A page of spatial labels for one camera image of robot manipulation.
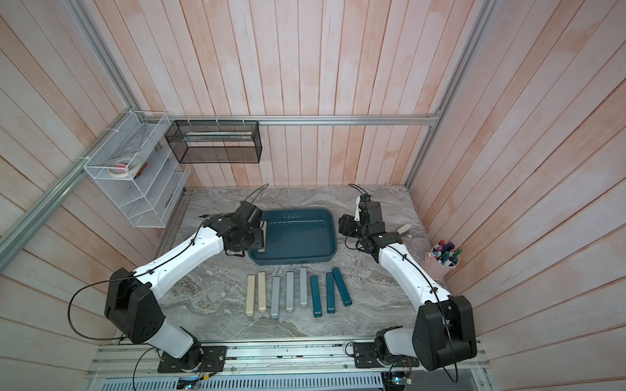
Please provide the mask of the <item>beige pruning pliers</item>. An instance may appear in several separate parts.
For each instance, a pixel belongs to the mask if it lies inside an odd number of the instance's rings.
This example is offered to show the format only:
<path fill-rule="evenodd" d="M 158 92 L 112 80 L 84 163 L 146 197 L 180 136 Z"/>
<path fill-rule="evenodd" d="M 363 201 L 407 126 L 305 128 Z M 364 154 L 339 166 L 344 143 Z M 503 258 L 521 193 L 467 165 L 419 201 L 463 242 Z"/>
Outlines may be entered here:
<path fill-rule="evenodd" d="M 247 278 L 247 286 L 246 286 L 246 315 L 248 317 L 254 316 L 255 287 L 256 287 L 256 276 L 249 275 Z"/>
<path fill-rule="evenodd" d="M 267 279 L 264 272 L 258 273 L 259 312 L 267 312 Z"/>
<path fill-rule="evenodd" d="M 264 253 L 266 251 L 266 243 L 267 243 L 267 221 L 263 220 L 260 224 L 260 229 L 262 231 L 262 243 L 259 249 L 260 253 Z"/>

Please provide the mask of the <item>grey pruning pliers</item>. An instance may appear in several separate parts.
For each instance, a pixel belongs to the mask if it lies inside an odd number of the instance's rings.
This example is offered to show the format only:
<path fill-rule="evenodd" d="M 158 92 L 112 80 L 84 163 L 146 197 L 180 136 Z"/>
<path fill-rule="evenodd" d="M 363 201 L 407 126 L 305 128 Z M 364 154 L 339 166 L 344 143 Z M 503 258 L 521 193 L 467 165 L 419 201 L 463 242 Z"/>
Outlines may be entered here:
<path fill-rule="evenodd" d="M 294 310 L 294 273 L 288 272 L 286 275 L 286 303 L 285 310 L 287 313 L 293 313 Z"/>
<path fill-rule="evenodd" d="M 301 267 L 299 270 L 299 301 L 300 306 L 306 308 L 308 305 L 307 270 Z"/>
<path fill-rule="evenodd" d="M 272 278 L 272 303 L 270 315 L 272 319 L 279 319 L 280 314 L 280 276 Z"/>

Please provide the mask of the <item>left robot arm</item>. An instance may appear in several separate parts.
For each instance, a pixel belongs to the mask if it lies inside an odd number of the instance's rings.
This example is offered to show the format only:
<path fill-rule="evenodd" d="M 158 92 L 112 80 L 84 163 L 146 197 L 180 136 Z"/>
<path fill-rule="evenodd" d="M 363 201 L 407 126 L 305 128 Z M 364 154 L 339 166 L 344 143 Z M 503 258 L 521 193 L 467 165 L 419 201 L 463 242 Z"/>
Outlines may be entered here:
<path fill-rule="evenodd" d="M 166 319 L 159 301 L 209 258 L 261 249 L 262 221 L 263 211 L 243 201 L 233 213 L 203 219 L 190 238 L 156 260 L 133 271 L 117 270 L 109 280 L 105 317 L 131 342 L 151 345 L 192 370 L 201 361 L 201 344 Z"/>

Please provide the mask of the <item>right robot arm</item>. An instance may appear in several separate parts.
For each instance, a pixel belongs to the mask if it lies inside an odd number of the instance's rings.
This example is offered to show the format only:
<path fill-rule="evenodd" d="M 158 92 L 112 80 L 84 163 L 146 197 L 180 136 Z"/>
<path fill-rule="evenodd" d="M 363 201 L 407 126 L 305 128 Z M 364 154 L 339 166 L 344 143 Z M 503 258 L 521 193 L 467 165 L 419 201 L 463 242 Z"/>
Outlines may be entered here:
<path fill-rule="evenodd" d="M 413 328 L 377 332 L 374 345 L 380 362 L 392 365 L 401 358 L 414 358 L 434 371 L 476 357 L 470 302 L 439 285 L 411 256 L 400 235 L 386 229 L 379 202 L 367 192 L 359 195 L 355 215 L 341 216 L 338 232 L 356 239 L 355 250 L 372 256 L 391 274 L 417 312 Z"/>

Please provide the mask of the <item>teal plastic storage box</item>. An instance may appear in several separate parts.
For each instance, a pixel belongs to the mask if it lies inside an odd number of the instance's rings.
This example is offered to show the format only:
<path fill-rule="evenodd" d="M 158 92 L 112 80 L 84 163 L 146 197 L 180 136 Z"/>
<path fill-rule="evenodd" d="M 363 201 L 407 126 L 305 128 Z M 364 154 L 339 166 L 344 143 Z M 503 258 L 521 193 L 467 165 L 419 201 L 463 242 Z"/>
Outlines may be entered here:
<path fill-rule="evenodd" d="M 263 218 L 264 251 L 248 252 L 260 266 L 328 262 L 337 253 L 335 219 L 327 209 L 267 210 Z"/>

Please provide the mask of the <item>teal pruning pliers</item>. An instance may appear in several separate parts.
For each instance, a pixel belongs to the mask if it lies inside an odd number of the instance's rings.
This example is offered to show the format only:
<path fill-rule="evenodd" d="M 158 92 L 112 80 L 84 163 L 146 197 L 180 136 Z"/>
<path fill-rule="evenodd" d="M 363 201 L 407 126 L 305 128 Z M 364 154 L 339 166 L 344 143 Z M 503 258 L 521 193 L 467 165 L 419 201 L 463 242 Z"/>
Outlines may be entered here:
<path fill-rule="evenodd" d="M 334 273 L 328 272 L 326 274 L 326 310 L 328 314 L 334 314 L 336 312 L 334 283 Z"/>
<path fill-rule="evenodd" d="M 342 300 L 342 304 L 347 307 L 352 305 L 352 299 L 350 297 L 350 293 L 348 292 L 347 285 L 342 276 L 342 273 L 338 267 L 334 267 L 332 269 L 332 273 L 335 279 L 335 283 L 337 285 L 337 289 L 340 294 L 340 298 Z"/>
<path fill-rule="evenodd" d="M 321 306 L 321 298 L 320 298 L 320 284 L 319 279 L 316 275 L 312 275 L 310 278 L 311 282 L 311 300 L 313 305 L 313 314 L 315 318 L 319 318 L 322 316 L 322 306 Z"/>

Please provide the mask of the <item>small beige tape roll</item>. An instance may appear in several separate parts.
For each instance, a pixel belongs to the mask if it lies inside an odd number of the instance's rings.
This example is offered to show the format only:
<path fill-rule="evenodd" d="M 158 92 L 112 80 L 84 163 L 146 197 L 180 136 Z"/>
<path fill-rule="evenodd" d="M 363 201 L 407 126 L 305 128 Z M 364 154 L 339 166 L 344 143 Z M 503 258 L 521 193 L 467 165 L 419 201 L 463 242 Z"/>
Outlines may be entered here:
<path fill-rule="evenodd" d="M 405 234 L 408 234 L 411 228 L 412 228 L 412 225 L 410 223 L 407 223 L 399 227 L 395 232 L 398 236 L 403 236 Z"/>

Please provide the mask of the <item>pink pen holder cup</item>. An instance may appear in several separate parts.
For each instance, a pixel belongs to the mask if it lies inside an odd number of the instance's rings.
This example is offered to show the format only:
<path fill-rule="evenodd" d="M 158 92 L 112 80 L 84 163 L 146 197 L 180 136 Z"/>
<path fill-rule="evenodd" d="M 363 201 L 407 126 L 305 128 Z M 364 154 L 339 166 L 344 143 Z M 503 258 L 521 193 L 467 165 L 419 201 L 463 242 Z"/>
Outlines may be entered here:
<path fill-rule="evenodd" d="M 443 280 L 447 274 L 455 270 L 461 260 L 463 250 L 456 247 L 453 242 L 440 240 L 425 255 L 421 266 L 433 280 Z"/>

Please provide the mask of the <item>tape roll in shelf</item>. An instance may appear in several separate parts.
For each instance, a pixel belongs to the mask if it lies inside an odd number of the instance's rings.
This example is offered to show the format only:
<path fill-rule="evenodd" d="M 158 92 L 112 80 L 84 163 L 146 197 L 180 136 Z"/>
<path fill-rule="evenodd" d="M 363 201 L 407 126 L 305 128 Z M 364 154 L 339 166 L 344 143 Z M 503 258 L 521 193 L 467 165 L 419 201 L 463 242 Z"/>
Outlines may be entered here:
<path fill-rule="evenodd" d="M 134 178 L 140 171 L 141 164 L 133 156 L 122 156 L 109 163 L 106 172 L 115 179 Z"/>

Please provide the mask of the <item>black mesh wall basket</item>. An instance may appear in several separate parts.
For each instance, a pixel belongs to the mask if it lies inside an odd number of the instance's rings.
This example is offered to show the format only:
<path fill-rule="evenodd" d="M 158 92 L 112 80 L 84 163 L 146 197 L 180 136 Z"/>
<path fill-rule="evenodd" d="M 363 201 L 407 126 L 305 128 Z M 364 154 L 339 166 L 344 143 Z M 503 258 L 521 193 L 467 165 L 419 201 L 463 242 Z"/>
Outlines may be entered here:
<path fill-rule="evenodd" d="M 176 120 L 165 134 L 183 164 L 258 164 L 262 140 L 257 122 Z"/>

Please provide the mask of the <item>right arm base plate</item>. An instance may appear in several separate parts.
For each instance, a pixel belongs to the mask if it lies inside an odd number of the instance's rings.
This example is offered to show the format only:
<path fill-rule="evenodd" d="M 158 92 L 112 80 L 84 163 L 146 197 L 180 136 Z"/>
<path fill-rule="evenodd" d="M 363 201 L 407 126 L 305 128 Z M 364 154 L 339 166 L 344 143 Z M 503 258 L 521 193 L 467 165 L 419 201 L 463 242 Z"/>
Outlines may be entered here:
<path fill-rule="evenodd" d="M 391 365 L 395 368 L 420 367 L 417 358 L 388 355 L 375 342 L 349 342 L 345 352 L 353 358 L 355 367 L 359 369 L 388 368 Z"/>

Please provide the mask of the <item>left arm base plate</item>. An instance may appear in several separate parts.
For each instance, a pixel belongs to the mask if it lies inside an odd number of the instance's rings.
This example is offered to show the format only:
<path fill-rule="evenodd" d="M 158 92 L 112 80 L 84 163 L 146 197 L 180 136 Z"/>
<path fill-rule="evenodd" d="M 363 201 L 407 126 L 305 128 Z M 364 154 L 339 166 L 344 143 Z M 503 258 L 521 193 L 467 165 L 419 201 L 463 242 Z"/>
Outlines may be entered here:
<path fill-rule="evenodd" d="M 157 372 L 221 372 L 225 365 L 228 347 L 225 345 L 195 344 L 182 358 L 174 358 L 168 353 L 162 355 Z"/>

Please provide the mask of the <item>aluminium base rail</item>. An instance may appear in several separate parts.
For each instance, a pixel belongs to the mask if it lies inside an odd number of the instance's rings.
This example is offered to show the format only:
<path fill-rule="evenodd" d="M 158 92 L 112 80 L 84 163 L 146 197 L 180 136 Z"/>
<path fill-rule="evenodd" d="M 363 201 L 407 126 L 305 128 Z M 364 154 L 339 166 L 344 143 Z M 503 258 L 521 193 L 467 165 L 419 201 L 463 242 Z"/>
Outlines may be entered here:
<path fill-rule="evenodd" d="M 208 373 L 217 368 L 223 376 L 361 371 L 356 366 L 352 341 L 365 343 L 368 338 L 209 342 L 204 350 L 211 357 L 199 364 L 192 374 Z M 158 368 L 164 358 L 163 353 L 148 345 L 101 346 L 86 370 L 86 378 L 163 377 Z"/>

